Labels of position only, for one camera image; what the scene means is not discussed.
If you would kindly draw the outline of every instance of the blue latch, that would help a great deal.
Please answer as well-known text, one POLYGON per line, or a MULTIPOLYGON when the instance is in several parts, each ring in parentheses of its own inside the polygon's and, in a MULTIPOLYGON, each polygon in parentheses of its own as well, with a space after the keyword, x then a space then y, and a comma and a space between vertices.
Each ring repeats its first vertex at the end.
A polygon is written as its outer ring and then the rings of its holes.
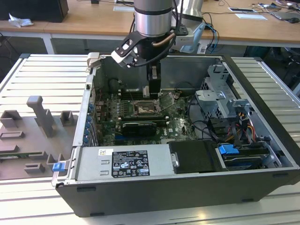
POLYGON ((54 163, 52 167, 53 172, 64 172, 66 163, 54 163))
POLYGON ((223 154, 239 154, 239 150, 233 147, 233 144, 222 144, 219 147, 221 155, 223 154))

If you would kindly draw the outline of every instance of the wooden desk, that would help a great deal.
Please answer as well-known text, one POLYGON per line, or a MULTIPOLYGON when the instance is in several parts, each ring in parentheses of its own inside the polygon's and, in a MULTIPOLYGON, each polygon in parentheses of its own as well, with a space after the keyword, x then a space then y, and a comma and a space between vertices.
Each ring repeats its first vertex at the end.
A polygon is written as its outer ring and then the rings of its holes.
MULTIPOLYGON (((252 3, 257 4, 254 0, 227 0, 227 2, 231 7, 239 8, 251 8, 252 3)), ((228 9, 225 2, 221 2, 224 3, 223 6, 219 6, 219 3, 214 0, 205 1, 202 11, 212 12, 213 25, 220 34, 220 44, 300 47, 300 23, 281 21, 267 13, 261 14, 268 19, 266 21, 239 19, 228 9)), ((69 12, 62 23, 34 22, 33 26, 17 28, 7 21, 0 21, 0 32, 7 36, 43 38, 48 53, 55 53, 52 38, 122 40, 129 32, 133 13, 113 11, 113 3, 91 4, 89 0, 68 0, 68 5, 69 12)), ((204 18, 210 23, 207 14, 204 18)), ((202 42, 208 43, 211 38, 211 31, 205 30, 202 42)))

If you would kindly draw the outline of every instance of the slotted aluminum surface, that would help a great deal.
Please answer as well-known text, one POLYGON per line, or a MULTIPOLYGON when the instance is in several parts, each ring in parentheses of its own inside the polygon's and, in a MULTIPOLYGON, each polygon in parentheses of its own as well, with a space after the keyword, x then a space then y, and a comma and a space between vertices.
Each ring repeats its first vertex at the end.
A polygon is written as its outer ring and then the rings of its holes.
MULTIPOLYGON (((298 97, 263 62, 258 62, 253 58, 233 57, 232 59, 300 146, 300 100, 298 97)), ((233 83, 233 86, 241 98, 246 98, 237 83, 233 83)))
MULTIPOLYGON (((35 55, 29 60, 47 61, 68 61, 70 57, 75 57, 73 61, 85 60, 85 56, 69 55, 35 55)), ((74 72, 18 72, 19 77, 81 77, 81 73, 74 72)), ((256 76, 270 77, 267 73, 252 74, 256 76)), ((49 90, 22 90, 23 97, 15 99, 17 104, 26 100, 26 97, 37 93, 46 97, 47 104, 58 104, 59 102, 70 103, 73 97, 80 96, 81 89, 70 90, 61 89, 59 92, 49 90)), ((283 90, 267 90, 264 92, 259 89, 259 93, 276 94, 282 96, 283 90)), ((16 90, 11 97, 19 96, 16 90)), ((273 110, 275 115, 282 115, 279 109, 273 110)), ((289 115, 299 115, 294 109, 285 111, 286 118, 289 115)), ((76 225, 270 225, 270 224, 300 224, 300 183, 296 185, 283 186, 270 193, 259 202, 250 202, 243 204, 216 205, 200 208, 167 210, 157 212, 145 212, 126 215, 103 216, 79 218, 77 217, 67 203, 59 196, 56 190, 51 186, 51 178, 40 179, 38 182, 20 182, 6 181, 0 182, 0 223, 1 225, 15 224, 44 224, 53 225, 67 221, 69 224, 76 225)), ((147 204, 141 196, 141 204, 147 204)))
POLYGON ((86 55, 30 55, 3 87, 0 87, 0 114, 17 110, 21 116, 34 116, 26 105, 32 95, 43 97, 43 107, 52 115, 71 110, 79 114, 86 84, 86 55))

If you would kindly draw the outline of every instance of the robotic arm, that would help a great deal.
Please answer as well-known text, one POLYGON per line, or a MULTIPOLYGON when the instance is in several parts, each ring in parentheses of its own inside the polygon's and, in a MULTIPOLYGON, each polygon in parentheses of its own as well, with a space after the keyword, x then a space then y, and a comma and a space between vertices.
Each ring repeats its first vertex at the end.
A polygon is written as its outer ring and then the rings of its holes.
POLYGON ((146 66, 168 55, 180 23, 177 12, 176 27, 171 27, 173 3, 177 11, 175 0, 134 1, 136 31, 130 33, 112 53, 121 67, 146 66))

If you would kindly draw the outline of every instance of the power supply label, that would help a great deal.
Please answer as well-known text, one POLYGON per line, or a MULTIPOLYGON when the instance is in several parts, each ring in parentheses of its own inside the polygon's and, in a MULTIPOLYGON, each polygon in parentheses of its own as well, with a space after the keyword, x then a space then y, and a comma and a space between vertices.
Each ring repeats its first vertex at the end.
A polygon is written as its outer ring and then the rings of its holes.
POLYGON ((112 177, 150 176, 147 151, 114 151, 112 153, 112 177))

